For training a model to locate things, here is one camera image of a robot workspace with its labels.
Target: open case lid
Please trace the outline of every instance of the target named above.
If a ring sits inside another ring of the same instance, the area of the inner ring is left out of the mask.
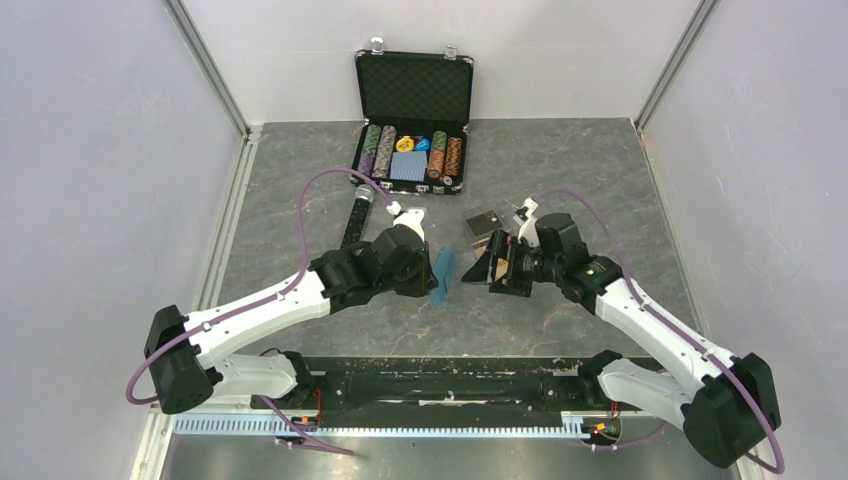
[[[404,52],[356,54],[362,113],[371,121],[468,124],[474,60]]]

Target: small box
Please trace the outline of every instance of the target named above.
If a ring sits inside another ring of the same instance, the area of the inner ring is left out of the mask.
[[[448,47],[444,54],[425,54],[383,51],[382,39],[379,38],[372,39],[372,45],[371,50],[360,50],[355,57],[365,126],[362,127],[352,168],[368,175],[382,188],[392,192],[432,192],[444,195],[460,193],[468,165],[467,128],[471,111],[474,60],[471,57],[456,55],[456,49],[452,47]],[[409,174],[392,178],[391,158],[388,166],[381,164],[382,168],[377,168],[378,162],[373,164],[374,167],[369,166],[369,162],[381,158],[381,153],[385,159],[388,147],[381,146],[382,152],[375,149],[373,139],[379,129],[380,139],[385,140],[383,143],[388,145],[388,138],[391,137],[388,132],[392,130],[386,129],[386,126],[394,127],[389,157],[395,152],[408,151],[408,141],[402,144],[403,150],[398,150],[398,142],[404,137],[414,140],[414,151],[418,151],[418,147],[426,148],[422,151],[427,155],[428,170],[423,180],[409,180],[418,177]],[[453,168],[442,168],[439,175],[435,171],[431,172],[429,168],[431,155],[434,149],[439,148],[438,141],[434,145],[433,137],[436,132],[445,134],[437,134],[437,138],[447,138],[444,142],[447,146],[441,150],[445,159],[443,166],[450,164],[451,156],[456,158],[456,152],[459,152],[458,168],[455,164]],[[427,142],[419,145],[422,138]],[[461,145],[458,145],[456,139],[461,141]],[[351,182],[362,183],[353,176]]]
[[[475,258],[483,256],[495,230],[514,233],[516,223],[510,215],[514,210],[506,201],[496,201],[462,212],[465,232]]]

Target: white wall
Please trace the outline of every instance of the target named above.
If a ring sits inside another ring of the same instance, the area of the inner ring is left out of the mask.
[[[362,118],[353,54],[476,60],[471,115],[635,117],[697,0],[185,0],[251,123]]]
[[[713,337],[772,366],[789,478],[848,469],[848,3],[720,2],[647,130]]]
[[[2,2],[0,477],[128,476],[127,378],[191,306],[238,148],[161,2]]]

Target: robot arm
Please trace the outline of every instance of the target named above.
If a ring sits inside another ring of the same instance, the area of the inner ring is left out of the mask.
[[[524,221],[518,236],[499,230],[486,253],[463,276],[465,283],[487,284],[489,291],[529,297],[534,282],[554,283],[570,301],[626,333],[665,368],[656,373],[618,353],[603,352],[580,367],[592,403],[616,401],[654,414],[680,428],[695,449],[726,468],[765,437],[754,413],[741,399],[714,356],[742,381],[772,429],[780,414],[771,370],[754,354],[738,358],[697,334],[654,302],[633,281],[637,301],[619,265],[590,255],[571,216],[554,213],[536,219],[538,205],[527,199],[516,212]],[[705,353],[647,311],[662,315]]]
[[[435,287],[421,220],[424,211],[398,216],[373,242],[358,242],[314,259],[297,287],[282,291],[297,275],[227,305],[182,315],[175,306],[154,316],[145,346],[157,348],[195,327],[202,331],[150,367],[162,411],[181,413],[213,396],[289,396],[298,403],[312,391],[299,354],[238,355],[240,348],[283,328],[364,305],[379,293],[421,297]],[[211,324],[215,318],[228,321]]]

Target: blue cloth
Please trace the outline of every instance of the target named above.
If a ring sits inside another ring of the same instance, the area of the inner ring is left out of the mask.
[[[427,173],[427,152],[395,152],[389,178],[423,182]]]
[[[450,247],[444,247],[439,252],[439,258],[436,259],[436,264],[433,265],[433,276],[439,282],[439,286],[430,290],[430,303],[433,306],[439,306],[445,303],[445,297],[448,295],[451,281],[459,264],[456,261],[456,255]]]

